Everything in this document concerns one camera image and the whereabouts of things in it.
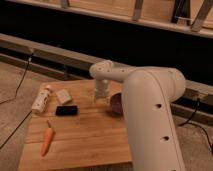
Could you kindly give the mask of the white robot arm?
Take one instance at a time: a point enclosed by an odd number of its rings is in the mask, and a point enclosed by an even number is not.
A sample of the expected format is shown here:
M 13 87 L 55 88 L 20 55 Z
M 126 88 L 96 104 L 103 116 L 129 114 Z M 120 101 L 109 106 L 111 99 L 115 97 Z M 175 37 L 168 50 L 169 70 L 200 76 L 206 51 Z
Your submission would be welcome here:
M 116 67 L 105 60 L 92 65 L 94 94 L 102 96 L 105 80 L 122 84 L 121 102 L 134 171 L 186 171 L 170 103 L 186 87 L 175 68 Z

